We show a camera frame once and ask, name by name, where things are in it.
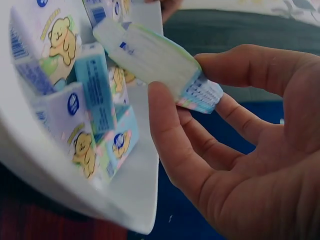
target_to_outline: blue circular logo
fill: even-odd
[[[119,12],[120,12],[119,2],[116,2],[116,3],[115,3],[114,11],[115,11],[115,14],[116,14],[116,15],[119,15]]]
[[[71,116],[74,116],[80,107],[79,98],[77,94],[72,93],[68,99],[68,112]]]
[[[125,137],[122,133],[118,133],[115,135],[113,139],[113,144],[118,148],[121,149],[125,144]]]
[[[40,8],[43,8],[45,5],[47,5],[48,0],[36,0]]]

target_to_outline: cartoon bear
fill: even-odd
[[[130,1],[131,0],[123,0],[123,10],[124,10],[124,12],[125,12],[125,14],[128,14],[129,13],[129,11],[130,11]]]
[[[91,147],[92,136],[90,133],[81,132],[74,140],[73,163],[80,164],[86,178],[95,171],[96,154]]]
[[[49,32],[51,42],[50,57],[60,55],[65,65],[69,66],[76,56],[76,36],[69,30],[70,20],[68,17],[58,18]]]
[[[136,79],[135,75],[133,75],[131,72],[128,72],[127,70],[124,70],[123,72],[126,84],[130,84]]]
[[[119,133],[114,137],[112,151],[117,159],[121,159],[128,151],[130,145],[130,134],[128,131]]]
[[[115,67],[113,79],[115,82],[115,92],[122,93],[124,90],[124,72],[120,67]]]

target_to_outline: dark blue cloth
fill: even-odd
[[[284,118],[282,102],[246,103],[243,105],[261,119],[279,124]],[[245,141],[214,112],[211,115],[192,113],[218,141],[242,153],[255,147]],[[153,231],[148,236],[129,232],[128,240],[223,240],[205,221],[189,200],[175,188],[160,164],[157,215]]]

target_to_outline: white bowl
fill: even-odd
[[[75,20],[80,24],[81,38],[88,42],[92,38],[90,23],[82,1],[69,1],[78,13]],[[0,8],[3,33],[0,40],[3,83],[0,87],[0,161],[23,181],[74,211],[113,221],[138,233],[150,233],[156,218],[159,158],[150,136],[147,88],[128,90],[139,125],[139,143],[109,185],[93,188],[48,138],[29,110],[10,61],[11,47],[6,33],[12,4],[12,1],[3,1]],[[163,33],[158,2],[135,6],[132,17],[134,22]]]

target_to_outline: pocket tissue pack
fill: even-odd
[[[166,37],[108,18],[93,29],[93,35],[120,67],[147,84],[160,81],[168,86],[178,106],[209,114],[223,96],[194,57]]]
[[[116,69],[121,70],[112,62],[108,67],[105,50],[100,43],[82,45],[82,52],[75,62],[75,74],[77,81],[83,84],[88,115],[97,145],[96,154],[107,181],[113,178],[139,140],[133,108],[123,104],[121,98],[128,97],[121,71],[120,76],[116,76],[116,81],[123,84],[122,95],[116,98],[112,94],[114,80],[109,79],[109,73],[118,74]]]
[[[96,155],[83,85],[71,83],[62,91],[36,97],[31,101],[31,107],[63,152],[97,187],[98,179],[106,175],[101,167],[107,162],[101,162],[106,159]]]
[[[115,62],[107,58],[109,82],[114,104],[129,104],[125,73]]]
[[[13,63],[39,95],[66,85],[81,39],[65,0],[19,0],[11,8]]]
[[[131,0],[82,0],[92,27],[104,18],[116,22],[130,20]]]
[[[98,42],[84,44],[75,62],[78,82],[83,83],[94,135],[114,130],[117,116],[110,88],[105,50]]]
[[[107,179],[110,181],[139,140],[139,129],[132,106],[116,104],[118,119],[115,130],[97,141],[97,154],[106,163]]]

